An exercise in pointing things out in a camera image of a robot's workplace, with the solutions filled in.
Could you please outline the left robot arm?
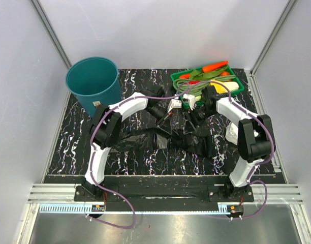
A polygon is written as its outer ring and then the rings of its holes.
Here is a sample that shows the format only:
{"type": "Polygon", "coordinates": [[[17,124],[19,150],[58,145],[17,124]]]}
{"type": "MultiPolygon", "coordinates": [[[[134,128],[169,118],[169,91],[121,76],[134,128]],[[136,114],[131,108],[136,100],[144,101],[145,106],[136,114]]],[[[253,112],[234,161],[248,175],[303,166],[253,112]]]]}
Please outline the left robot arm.
{"type": "Polygon", "coordinates": [[[153,107],[159,100],[169,100],[174,97],[165,97],[164,91],[159,88],[145,88],[135,92],[128,98],[111,105],[101,104],[91,120],[90,158],[88,170],[85,173],[82,187],[86,196],[97,201],[103,195],[103,188],[99,186],[105,178],[105,166],[111,148],[119,140],[122,122],[141,110],[150,110],[156,117],[162,117],[166,110],[158,111],[153,107]]]}

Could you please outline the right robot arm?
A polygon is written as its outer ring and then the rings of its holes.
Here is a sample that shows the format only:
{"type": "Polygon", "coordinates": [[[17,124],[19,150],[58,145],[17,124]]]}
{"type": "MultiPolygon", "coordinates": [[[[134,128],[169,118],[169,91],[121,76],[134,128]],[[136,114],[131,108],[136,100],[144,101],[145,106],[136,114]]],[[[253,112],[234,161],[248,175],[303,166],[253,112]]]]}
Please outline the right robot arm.
{"type": "Polygon", "coordinates": [[[225,116],[238,127],[238,162],[229,175],[230,185],[224,188],[224,195],[236,201],[242,195],[241,187],[250,184],[258,166],[271,161],[275,152],[275,140],[270,116],[258,115],[239,105],[229,93],[219,94],[210,85],[202,90],[203,107],[196,118],[208,118],[215,114],[225,116]]]}

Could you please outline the black trash bag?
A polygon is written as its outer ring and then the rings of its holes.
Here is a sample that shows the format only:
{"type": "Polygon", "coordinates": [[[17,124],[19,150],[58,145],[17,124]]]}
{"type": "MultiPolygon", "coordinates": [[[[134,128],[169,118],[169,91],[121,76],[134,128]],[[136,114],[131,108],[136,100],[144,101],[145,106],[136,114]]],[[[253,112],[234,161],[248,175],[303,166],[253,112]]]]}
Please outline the black trash bag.
{"type": "Polygon", "coordinates": [[[147,151],[179,148],[205,158],[214,156],[214,141],[210,133],[184,133],[184,128],[172,128],[171,134],[156,126],[156,119],[143,110],[123,122],[113,151],[147,151]]]}

